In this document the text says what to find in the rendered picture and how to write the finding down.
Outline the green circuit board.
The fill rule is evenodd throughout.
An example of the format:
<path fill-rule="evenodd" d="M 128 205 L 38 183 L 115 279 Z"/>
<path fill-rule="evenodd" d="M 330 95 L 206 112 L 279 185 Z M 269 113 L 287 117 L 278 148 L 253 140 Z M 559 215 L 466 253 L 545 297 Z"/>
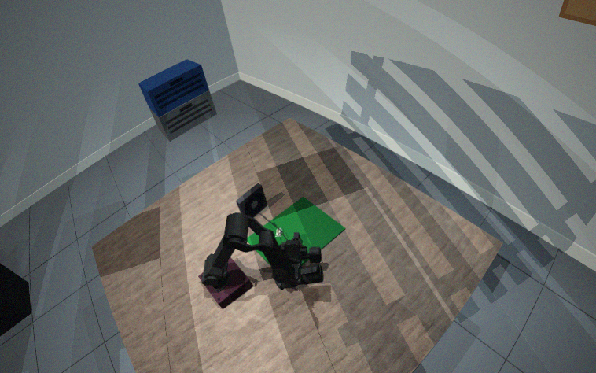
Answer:
<path fill-rule="evenodd" d="M 264 227 L 274 232 L 278 246 L 282 242 L 292 240 L 294 232 L 299 232 L 300 241 L 303 246 L 307 247 L 308 253 L 311 247 L 319 246 L 322 249 L 345 230 L 345 227 L 305 197 L 289 206 L 270 223 L 265 223 Z"/>

